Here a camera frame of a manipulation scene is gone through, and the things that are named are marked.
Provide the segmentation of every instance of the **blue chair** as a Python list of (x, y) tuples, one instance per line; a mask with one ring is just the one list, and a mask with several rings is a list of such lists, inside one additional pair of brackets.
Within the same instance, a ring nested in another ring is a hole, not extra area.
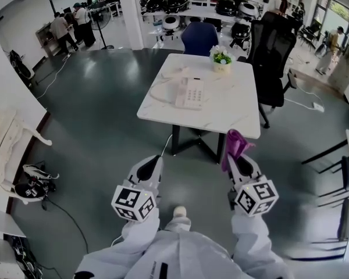
[(210, 23), (192, 22), (181, 36), (185, 54), (209, 57), (209, 51), (219, 44), (215, 26)]

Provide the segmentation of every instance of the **white shoe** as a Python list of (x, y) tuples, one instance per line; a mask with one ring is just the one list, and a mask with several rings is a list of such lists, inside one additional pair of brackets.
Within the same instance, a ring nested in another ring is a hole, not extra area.
[(186, 217), (186, 208), (184, 206), (175, 207), (173, 217)]

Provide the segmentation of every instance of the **purple cloth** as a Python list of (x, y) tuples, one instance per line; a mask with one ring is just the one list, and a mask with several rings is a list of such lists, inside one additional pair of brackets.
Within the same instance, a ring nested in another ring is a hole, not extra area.
[(248, 142), (237, 130), (230, 129), (226, 134), (225, 155), (221, 165), (222, 171), (227, 171), (227, 154), (230, 154), (235, 161), (251, 146), (255, 145)]

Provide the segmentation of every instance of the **gray floor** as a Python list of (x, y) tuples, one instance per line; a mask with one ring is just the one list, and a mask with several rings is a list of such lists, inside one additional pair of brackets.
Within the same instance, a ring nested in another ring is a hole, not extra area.
[[(90, 252), (109, 246), (124, 225), (110, 205), (116, 185), (122, 183), (133, 164), (158, 154), (171, 133), (170, 125), (136, 116), (170, 52), (121, 49), (75, 53), (40, 99), (52, 114), (42, 134), (53, 140), (53, 146), (36, 144), (29, 162), (45, 160), (48, 172), (60, 174), (58, 190), (50, 197), (77, 220)], [(37, 80), (61, 65), (62, 58), (46, 62), (38, 70)], [(54, 75), (55, 71), (40, 83), (35, 96), (44, 92)], [(301, 87), (310, 90), (307, 84)], [(271, 128), (261, 128), (260, 139), (251, 140), (256, 147), (247, 152), (274, 181), (280, 194), (264, 219), (273, 247), (282, 256), (287, 254), (285, 245), (289, 241), (305, 238), (301, 230), (305, 217), (300, 216), (305, 216), (306, 205), (314, 203), (316, 194), (341, 186), (341, 173), (318, 176), (316, 169), (338, 161), (348, 152), (345, 147), (315, 164), (300, 165), (300, 161), (344, 140), (345, 129), (349, 129), (349, 106), (313, 90), (322, 98), (325, 113), (286, 102), (269, 114)], [(300, 90), (289, 90), (286, 98), (307, 106), (316, 101), (313, 95)], [(190, 136), (187, 130), (181, 133), (181, 138)], [(215, 147), (217, 135), (208, 135), (206, 141)], [(159, 187), (162, 225), (169, 221), (176, 205), (184, 205), (193, 221), (192, 230), (232, 251), (236, 240), (226, 196), (231, 185), (220, 166), (197, 148), (176, 157), (167, 153), (164, 161)], [(48, 207), (45, 212), (39, 203), (25, 206), (15, 201), (12, 215), (28, 236), (38, 261), (56, 267), (63, 279), (71, 278), (86, 253), (84, 242), (62, 211), (51, 204)], [(53, 271), (45, 272), (45, 278), (57, 278)]]

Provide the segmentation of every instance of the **power strip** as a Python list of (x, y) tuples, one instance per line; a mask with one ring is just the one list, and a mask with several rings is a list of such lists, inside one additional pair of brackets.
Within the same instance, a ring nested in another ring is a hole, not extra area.
[(313, 102), (313, 108), (321, 113), (325, 112), (325, 108), (322, 105), (319, 105), (316, 102)]

